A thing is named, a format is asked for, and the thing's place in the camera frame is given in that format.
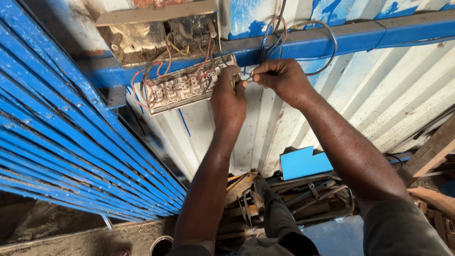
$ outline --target fingers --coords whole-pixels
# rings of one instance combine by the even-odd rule
[[[218,88],[228,89],[231,88],[232,90],[232,81],[234,81],[235,75],[240,72],[240,67],[238,66],[227,66],[221,70],[221,74],[218,77],[217,86]]]
[[[239,97],[245,97],[245,88],[247,87],[247,81],[241,81],[235,86],[235,95]]]
[[[253,74],[267,73],[269,71],[275,71],[279,73],[278,71],[281,70],[283,64],[284,63],[282,59],[268,60],[253,69]]]
[[[275,88],[275,85],[278,83],[279,77],[269,74],[255,74],[253,76],[253,81],[257,82],[260,85],[264,85],[266,88]]]

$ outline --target dirt floor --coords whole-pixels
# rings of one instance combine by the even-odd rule
[[[152,242],[162,235],[173,235],[173,218],[114,225],[82,231],[70,235],[54,236],[0,247],[0,256],[109,256],[128,249],[132,256],[149,255]]]

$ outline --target rust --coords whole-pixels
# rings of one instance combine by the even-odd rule
[[[136,8],[160,8],[167,5],[183,4],[193,2],[193,0],[132,0]]]
[[[83,51],[81,53],[70,53],[73,59],[83,59],[88,57],[96,57],[109,54],[109,50],[94,50],[94,51]]]

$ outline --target shoe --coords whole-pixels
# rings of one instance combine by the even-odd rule
[[[270,185],[261,176],[257,176],[256,178],[254,178],[253,184],[254,191],[256,191],[261,197],[262,201],[264,201],[264,194],[265,192],[270,191]]]

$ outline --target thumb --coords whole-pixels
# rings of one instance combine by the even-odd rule
[[[255,74],[253,76],[253,81],[257,82],[260,85],[264,85],[266,88],[274,89],[278,82],[278,77],[264,73]]]
[[[235,95],[238,97],[245,97],[245,87],[247,86],[247,81],[241,81],[235,86]]]

